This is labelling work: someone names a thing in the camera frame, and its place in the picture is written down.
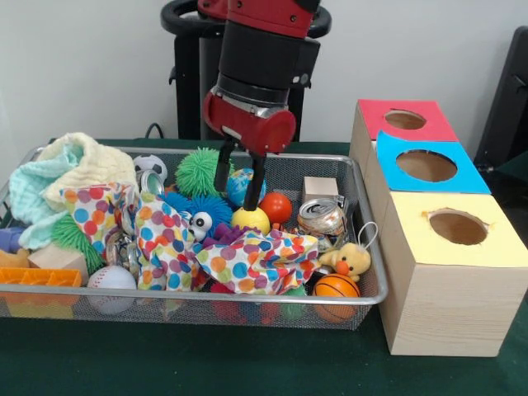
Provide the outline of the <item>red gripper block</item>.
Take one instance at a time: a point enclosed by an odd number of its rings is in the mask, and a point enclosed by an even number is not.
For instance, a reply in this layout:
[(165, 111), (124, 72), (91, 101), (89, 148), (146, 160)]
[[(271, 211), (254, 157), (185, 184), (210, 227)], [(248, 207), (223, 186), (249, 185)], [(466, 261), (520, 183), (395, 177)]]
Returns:
[[(272, 110), (270, 115), (258, 115), (257, 108), (248, 111), (235, 106), (229, 98), (208, 92), (203, 103), (203, 119), (216, 133), (237, 140), (252, 154), (252, 180), (247, 186), (243, 208), (254, 211), (259, 203), (262, 185), (265, 180), (264, 155), (282, 153), (292, 141), (296, 119), (289, 110)], [(230, 156), (235, 149), (232, 140), (225, 140), (219, 150), (214, 177), (214, 188), (225, 192), (231, 173)]]

